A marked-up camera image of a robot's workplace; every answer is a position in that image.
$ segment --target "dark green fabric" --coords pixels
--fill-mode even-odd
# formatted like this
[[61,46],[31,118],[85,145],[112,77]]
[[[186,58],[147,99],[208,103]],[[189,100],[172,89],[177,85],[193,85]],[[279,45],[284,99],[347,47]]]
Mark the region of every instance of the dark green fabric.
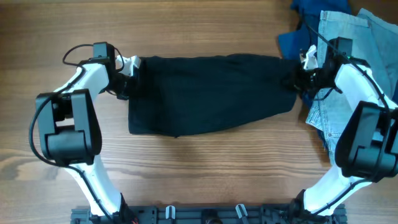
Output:
[[292,109],[296,92],[281,85],[294,60],[235,54],[141,58],[130,91],[131,134],[184,136],[233,128]]

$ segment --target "folded cloth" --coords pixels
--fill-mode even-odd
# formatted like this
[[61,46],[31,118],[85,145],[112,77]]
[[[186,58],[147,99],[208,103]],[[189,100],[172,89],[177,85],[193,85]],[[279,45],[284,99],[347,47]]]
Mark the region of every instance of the folded cloth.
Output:
[[361,9],[357,15],[369,21],[372,35],[379,49],[380,58],[387,70],[391,81],[391,90],[394,91],[392,99],[398,102],[398,26],[389,24],[376,17],[366,9]]
[[220,131],[288,112],[296,99],[282,80],[297,61],[249,54],[141,60],[129,97],[131,134]]
[[[291,9],[314,29],[318,28],[321,11],[338,11],[351,14],[347,0],[293,0]],[[300,60],[300,50],[308,50],[311,45],[318,44],[318,36],[310,32],[305,25],[299,24],[298,31],[278,36],[280,51],[283,58]]]
[[[373,77],[391,97],[394,89],[392,79],[389,78],[383,61],[380,58],[379,48],[373,36],[369,21],[354,17],[342,12],[322,11],[320,14],[319,33],[327,40],[344,37],[353,40],[351,56],[366,60],[372,69]],[[318,41],[318,65],[322,67],[325,62],[327,44]],[[328,89],[318,92],[317,98],[323,98]],[[352,110],[343,94],[336,91],[323,101],[315,101],[310,109],[306,122],[323,131],[329,149],[331,163],[335,163],[335,148],[338,139],[345,129]]]

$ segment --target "wood grain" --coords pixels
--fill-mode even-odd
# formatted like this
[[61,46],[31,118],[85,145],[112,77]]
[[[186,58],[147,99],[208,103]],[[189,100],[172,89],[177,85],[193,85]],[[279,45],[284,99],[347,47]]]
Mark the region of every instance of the wood grain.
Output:
[[[297,23],[287,0],[0,2],[0,223],[68,223],[70,209],[88,205],[72,178],[39,162],[27,140],[35,96],[74,73],[61,63],[69,48],[105,40],[125,56],[279,56],[277,35]],[[352,3],[398,23],[395,1]],[[300,100],[286,114],[178,139],[130,135],[127,102],[113,96],[100,95],[95,108],[105,166],[131,205],[287,203],[329,168]],[[397,222],[397,184],[383,180],[352,196],[349,222]]]

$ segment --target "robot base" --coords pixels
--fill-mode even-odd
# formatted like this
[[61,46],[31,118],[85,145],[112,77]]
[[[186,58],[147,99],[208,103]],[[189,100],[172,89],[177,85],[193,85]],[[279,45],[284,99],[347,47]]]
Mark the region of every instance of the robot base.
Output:
[[[265,204],[262,206],[246,207],[248,224],[288,224],[286,210],[289,204]],[[241,224],[235,207],[176,207],[175,219],[166,219],[166,208],[155,206],[129,207],[139,218],[140,224],[206,224],[203,214],[216,212],[223,224]],[[73,209],[71,224],[92,224],[89,220],[89,209]],[[301,223],[302,220],[294,218],[290,224]],[[303,224],[318,224],[310,221],[303,221]],[[347,224],[346,209],[339,205],[334,214],[327,222],[322,224]]]

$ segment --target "wooden surface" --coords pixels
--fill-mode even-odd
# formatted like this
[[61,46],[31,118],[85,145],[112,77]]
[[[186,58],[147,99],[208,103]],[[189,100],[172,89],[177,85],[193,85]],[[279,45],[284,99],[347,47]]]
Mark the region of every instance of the wooden surface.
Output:
[[[27,140],[35,96],[74,74],[61,63],[69,48],[108,41],[124,56],[279,56],[276,36],[297,23],[288,0],[0,2],[0,223],[68,223],[72,208],[88,205],[72,178],[39,162]],[[352,3],[398,24],[395,0]],[[100,95],[95,108],[102,158],[130,205],[287,203],[329,168],[300,100],[286,114],[178,139],[129,134],[127,102],[113,96]],[[397,223],[397,185],[398,178],[382,180],[350,197],[349,222]]]

